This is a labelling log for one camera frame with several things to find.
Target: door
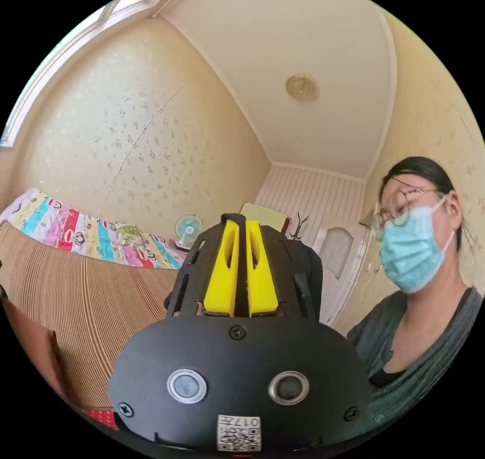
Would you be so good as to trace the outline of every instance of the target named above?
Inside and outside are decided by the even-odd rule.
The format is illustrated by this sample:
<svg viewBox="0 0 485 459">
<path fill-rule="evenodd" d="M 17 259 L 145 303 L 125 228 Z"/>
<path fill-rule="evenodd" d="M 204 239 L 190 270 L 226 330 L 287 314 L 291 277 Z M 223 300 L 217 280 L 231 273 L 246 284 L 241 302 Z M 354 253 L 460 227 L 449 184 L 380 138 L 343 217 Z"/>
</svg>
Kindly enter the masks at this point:
<svg viewBox="0 0 485 459">
<path fill-rule="evenodd" d="M 313 245 L 323 265 L 322 324 L 331 326 L 343 308 L 362 264 L 369 233 L 357 222 L 323 218 Z"/>
</svg>

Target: qr code sticker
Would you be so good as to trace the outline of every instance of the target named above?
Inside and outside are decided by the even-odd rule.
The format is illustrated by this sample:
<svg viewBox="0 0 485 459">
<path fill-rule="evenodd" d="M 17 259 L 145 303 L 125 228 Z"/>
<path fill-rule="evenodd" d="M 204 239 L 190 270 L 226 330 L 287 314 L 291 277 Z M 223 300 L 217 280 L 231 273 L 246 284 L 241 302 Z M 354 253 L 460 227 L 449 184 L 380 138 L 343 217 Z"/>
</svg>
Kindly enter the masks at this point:
<svg viewBox="0 0 485 459">
<path fill-rule="evenodd" d="M 251 452 L 261 450 L 261 420 L 259 417 L 219 415 L 217 448 L 221 451 Z"/>
</svg>

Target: face mask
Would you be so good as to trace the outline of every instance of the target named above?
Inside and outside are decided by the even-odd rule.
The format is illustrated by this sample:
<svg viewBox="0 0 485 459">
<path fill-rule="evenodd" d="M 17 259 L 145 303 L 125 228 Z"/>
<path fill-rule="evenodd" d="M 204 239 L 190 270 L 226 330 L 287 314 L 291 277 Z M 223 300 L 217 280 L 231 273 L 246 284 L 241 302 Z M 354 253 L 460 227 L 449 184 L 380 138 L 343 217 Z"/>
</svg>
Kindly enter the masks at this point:
<svg viewBox="0 0 485 459">
<path fill-rule="evenodd" d="M 444 249 L 439 249 L 434 240 L 432 214 L 446 198 L 432 208 L 412 208 L 403 226 L 396 226 L 391 221 L 385 224 L 380 249 L 385 274 L 407 294 L 420 291 L 428 284 L 445 259 L 454 232 Z"/>
</svg>

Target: striped bed sheet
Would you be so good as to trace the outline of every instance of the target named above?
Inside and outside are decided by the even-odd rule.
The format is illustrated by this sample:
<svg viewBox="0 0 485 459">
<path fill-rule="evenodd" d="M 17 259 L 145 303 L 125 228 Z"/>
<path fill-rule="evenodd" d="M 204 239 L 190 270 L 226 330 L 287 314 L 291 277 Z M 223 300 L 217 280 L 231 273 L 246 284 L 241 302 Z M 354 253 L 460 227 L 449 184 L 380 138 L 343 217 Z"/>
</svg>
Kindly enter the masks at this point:
<svg viewBox="0 0 485 459">
<path fill-rule="evenodd" d="M 25 235 L 44 245 L 132 267 L 179 270 L 184 256 L 162 237 L 140 232 L 144 246 L 118 243 L 114 223 L 83 214 L 36 188 L 19 196 L 0 214 Z"/>
</svg>

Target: dark hair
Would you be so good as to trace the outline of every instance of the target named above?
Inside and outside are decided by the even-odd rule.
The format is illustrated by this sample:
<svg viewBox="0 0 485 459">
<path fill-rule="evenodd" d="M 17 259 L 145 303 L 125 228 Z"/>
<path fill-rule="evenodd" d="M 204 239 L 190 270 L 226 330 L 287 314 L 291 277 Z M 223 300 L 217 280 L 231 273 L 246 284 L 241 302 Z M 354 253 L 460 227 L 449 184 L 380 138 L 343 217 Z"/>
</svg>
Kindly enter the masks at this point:
<svg viewBox="0 0 485 459">
<path fill-rule="evenodd" d="M 436 161 L 427 157 L 413 156 L 407 157 L 395 164 L 382 178 L 379 190 L 379 201 L 382 199 L 382 193 L 389 180 L 401 174 L 415 174 L 416 176 L 421 176 L 432 183 L 436 187 L 436 190 L 443 195 L 447 195 L 450 191 L 455 190 L 450 177 Z M 458 252 L 461 249 L 462 232 L 463 222 L 456 230 L 456 249 Z"/>
</svg>

